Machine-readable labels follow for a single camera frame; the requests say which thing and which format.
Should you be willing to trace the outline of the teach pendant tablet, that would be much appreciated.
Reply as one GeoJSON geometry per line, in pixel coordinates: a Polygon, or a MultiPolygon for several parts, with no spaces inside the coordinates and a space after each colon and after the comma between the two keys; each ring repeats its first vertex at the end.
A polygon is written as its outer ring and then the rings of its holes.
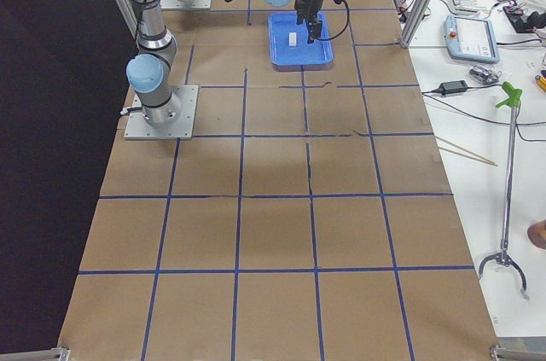
{"type": "Polygon", "coordinates": [[[484,64],[500,61],[493,25],[489,20],[448,15],[444,21],[444,41],[453,59],[484,64]]]}

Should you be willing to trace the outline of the long reacher grabber tool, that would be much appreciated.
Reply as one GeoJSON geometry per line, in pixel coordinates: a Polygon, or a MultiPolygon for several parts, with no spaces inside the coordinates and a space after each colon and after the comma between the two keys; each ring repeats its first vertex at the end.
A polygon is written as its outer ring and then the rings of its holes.
{"type": "Polygon", "coordinates": [[[502,237],[500,240],[499,251],[497,253],[492,253],[485,256],[480,261],[479,268],[478,268],[478,275],[479,275],[479,278],[483,276],[485,267],[490,262],[495,262],[497,265],[501,265],[506,268],[513,267],[520,276],[520,280],[521,280],[520,294],[524,300],[529,300],[530,297],[527,293],[526,275],[521,269],[521,267],[508,254],[513,174],[514,174],[515,136],[517,133],[517,116],[520,109],[520,98],[522,95],[522,90],[515,88],[508,81],[503,82],[501,87],[504,93],[508,97],[502,102],[499,102],[496,105],[496,107],[500,108],[502,106],[506,106],[510,108],[508,153],[507,153],[506,177],[505,177],[505,187],[504,187],[505,195],[504,195],[504,208],[503,208],[503,220],[502,220],[502,237]]]}

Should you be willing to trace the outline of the wooden chopstick pair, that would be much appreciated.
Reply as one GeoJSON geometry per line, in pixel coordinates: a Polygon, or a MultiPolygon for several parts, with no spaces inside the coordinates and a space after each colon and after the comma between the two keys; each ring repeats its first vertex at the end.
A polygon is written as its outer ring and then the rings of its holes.
{"type": "Polygon", "coordinates": [[[439,136],[435,136],[434,138],[437,141],[439,150],[461,156],[462,158],[478,161],[479,163],[483,163],[488,166],[497,166],[497,163],[495,161],[490,160],[480,154],[477,154],[468,148],[464,148],[439,136]]]}

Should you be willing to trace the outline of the black power adapter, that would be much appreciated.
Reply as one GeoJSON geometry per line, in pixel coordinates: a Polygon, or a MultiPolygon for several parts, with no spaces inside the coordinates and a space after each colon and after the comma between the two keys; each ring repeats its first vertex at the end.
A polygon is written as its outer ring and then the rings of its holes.
{"type": "Polygon", "coordinates": [[[442,96],[460,94],[468,90],[464,80],[443,82],[438,87],[438,93],[442,96]]]}

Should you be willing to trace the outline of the blue plastic tray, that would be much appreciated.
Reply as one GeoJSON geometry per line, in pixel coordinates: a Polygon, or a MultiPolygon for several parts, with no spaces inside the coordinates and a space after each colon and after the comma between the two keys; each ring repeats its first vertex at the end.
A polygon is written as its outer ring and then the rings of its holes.
{"type": "Polygon", "coordinates": [[[329,41],[307,43],[308,32],[305,23],[296,24],[294,12],[277,12],[268,17],[268,37],[270,60],[281,70],[299,67],[322,69],[334,60],[334,53],[329,41]],[[297,45],[288,45],[288,34],[297,33],[297,45]]]}

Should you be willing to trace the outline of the brown paper table cover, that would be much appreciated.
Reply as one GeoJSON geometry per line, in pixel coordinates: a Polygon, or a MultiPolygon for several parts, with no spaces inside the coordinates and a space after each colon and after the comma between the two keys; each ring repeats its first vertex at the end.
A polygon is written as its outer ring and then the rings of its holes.
{"type": "Polygon", "coordinates": [[[188,141],[118,131],[59,343],[74,360],[486,360],[495,335],[391,0],[326,3],[281,72],[263,0],[170,12],[188,141]]]}

